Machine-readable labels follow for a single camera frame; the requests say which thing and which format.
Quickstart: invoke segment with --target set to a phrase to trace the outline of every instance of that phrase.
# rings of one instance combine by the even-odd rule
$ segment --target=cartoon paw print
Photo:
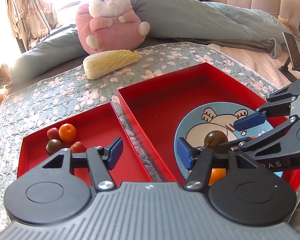
[[[263,135],[263,134],[265,134],[265,133],[266,133],[266,131],[262,130],[260,133],[258,133],[258,137],[261,136],[261,135]]]

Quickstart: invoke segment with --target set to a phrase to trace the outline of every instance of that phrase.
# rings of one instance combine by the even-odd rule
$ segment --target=orange
[[[212,169],[209,186],[226,175],[226,169]]]
[[[77,137],[77,130],[72,124],[65,123],[59,128],[59,137],[64,142],[72,142]]]

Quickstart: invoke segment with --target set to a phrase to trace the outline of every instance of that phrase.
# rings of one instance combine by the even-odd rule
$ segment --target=ribbed gray surface
[[[250,228],[215,212],[203,195],[182,190],[176,182],[123,182],[99,193],[78,217],[51,227],[13,222],[0,240],[300,240],[286,223]]]

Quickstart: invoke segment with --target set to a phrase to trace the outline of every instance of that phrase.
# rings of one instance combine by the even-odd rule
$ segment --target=plush toy's arm
[[[112,23],[113,23],[112,20],[108,18],[102,18],[102,17],[93,18],[90,21],[90,29],[92,31],[96,31],[98,29],[110,27]]]
[[[136,22],[138,20],[138,16],[134,12],[126,12],[123,15],[119,16],[119,22]]]

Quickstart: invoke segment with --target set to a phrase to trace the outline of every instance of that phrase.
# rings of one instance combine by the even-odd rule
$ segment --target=plush toy's paw
[[[113,20],[108,19],[108,27],[111,27],[112,24],[113,24]]]
[[[93,49],[99,48],[98,38],[93,35],[89,35],[88,37],[86,37],[86,43]]]
[[[142,36],[146,36],[150,31],[150,24],[147,23],[147,22],[142,22],[140,23],[139,25],[139,33],[142,35]]]
[[[121,23],[127,22],[126,19],[125,19],[122,15],[118,17],[118,20],[119,20],[119,22],[121,22]]]

